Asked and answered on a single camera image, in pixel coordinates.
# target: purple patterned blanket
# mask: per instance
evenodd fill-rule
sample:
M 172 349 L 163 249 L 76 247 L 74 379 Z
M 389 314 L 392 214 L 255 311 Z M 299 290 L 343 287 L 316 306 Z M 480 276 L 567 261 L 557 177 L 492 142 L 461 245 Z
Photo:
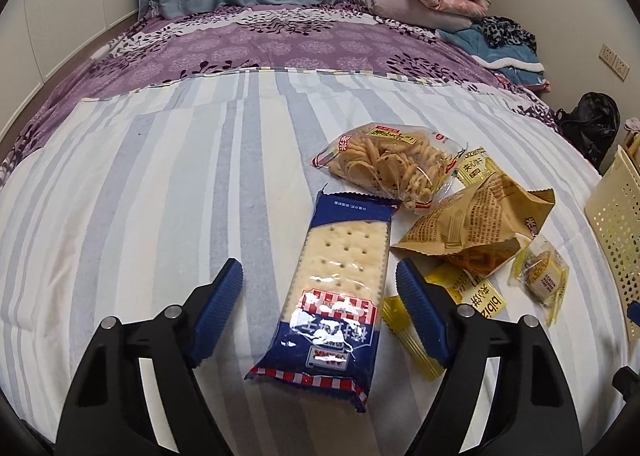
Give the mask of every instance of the purple patterned blanket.
M 151 17 L 76 69 L 22 130 L 0 166 L 0 188 L 13 169 L 49 137 L 84 97 L 107 98 L 241 67 L 366 70 L 510 91 L 516 112 L 558 130 L 549 107 L 527 90 L 504 83 L 434 33 L 335 6 L 225 7 L 171 21 Z

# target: black plastic bag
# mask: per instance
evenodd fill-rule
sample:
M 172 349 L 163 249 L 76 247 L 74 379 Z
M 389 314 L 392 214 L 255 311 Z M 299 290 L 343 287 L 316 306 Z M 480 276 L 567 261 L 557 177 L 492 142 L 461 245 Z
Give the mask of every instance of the black plastic bag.
M 587 93 L 571 113 L 556 113 L 560 133 L 596 169 L 613 145 L 620 127 L 616 101 L 604 93 Z

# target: silver bolt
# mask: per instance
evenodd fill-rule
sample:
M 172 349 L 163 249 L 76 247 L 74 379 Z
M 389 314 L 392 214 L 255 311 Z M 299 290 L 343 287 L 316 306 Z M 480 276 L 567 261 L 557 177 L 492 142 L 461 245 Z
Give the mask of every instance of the silver bolt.
M 461 304 L 460 306 L 458 306 L 458 315 L 462 317 L 472 317 L 475 313 L 476 310 L 474 310 L 474 308 L 472 306 L 469 306 L 468 304 Z
M 533 315 L 525 315 L 523 321 L 529 328 L 537 328 L 540 325 L 540 321 Z
M 182 308 L 180 308 L 177 304 L 174 304 L 173 306 L 169 306 L 169 308 L 164 310 L 164 316 L 167 317 L 168 319 L 177 319 L 178 317 L 180 317 L 181 313 L 182 313 Z
M 103 327 L 105 330 L 110 330 L 115 325 L 116 325 L 115 317 L 105 317 L 104 319 L 102 319 L 102 322 L 100 323 L 100 326 Z

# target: beige wall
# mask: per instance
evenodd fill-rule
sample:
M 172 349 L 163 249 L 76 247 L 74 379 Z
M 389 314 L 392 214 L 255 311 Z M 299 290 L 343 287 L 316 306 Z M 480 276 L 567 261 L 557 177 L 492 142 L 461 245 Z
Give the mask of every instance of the beige wall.
M 494 0 L 492 14 L 536 34 L 552 85 L 542 98 L 553 109 L 572 110 L 584 93 L 596 91 L 616 100 L 623 122 L 640 118 L 640 24 L 626 0 Z M 603 43 L 630 66 L 624 83 L 598 58 Z
M 73 55 L 138 10 L 138 0 L 9 0 L 0 14 L 0 139 Z

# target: striped bed sheet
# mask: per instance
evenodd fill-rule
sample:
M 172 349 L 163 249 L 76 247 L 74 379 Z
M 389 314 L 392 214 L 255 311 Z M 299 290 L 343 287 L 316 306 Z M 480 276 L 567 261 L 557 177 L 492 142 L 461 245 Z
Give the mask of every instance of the striped bed sheet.
M 513 113 L 514 104 L 518 96 L 498 89 L 269 68 L 82 100 L 0 194 L 0 387 L 20 417 L 54 439 L 100 320 L 153 317 L 234 257 L 244 291 L 214 355 L 196 371 L 234 453 L 404 454 L 439 381 L 423 379 L 384 325 L 365 414 L 243 377 L 271 340 L 315 194 L 348 187 L 308 160 L 371 121 L 428 126 L 484 146 L 527 189 L 555 189 L 542 232 L 572 271 L 548 334 L 591 446 L 622 407 L 611 378 L 633 362 L 614 281 L 583 211 L 600 176 L 561 136 Z M 399 213 L 392 240 L 414 219 Z M 390 258 L 389 295 L 401 255 Z M 507 278 L 507 270 L 492 277 L 508 302 L 500 318 L 543 319 Z M 496 375 L 491 360 L 467 447 L 482 435 Z M 171 446 L 158 398 L 150 403 L 159 439 Z

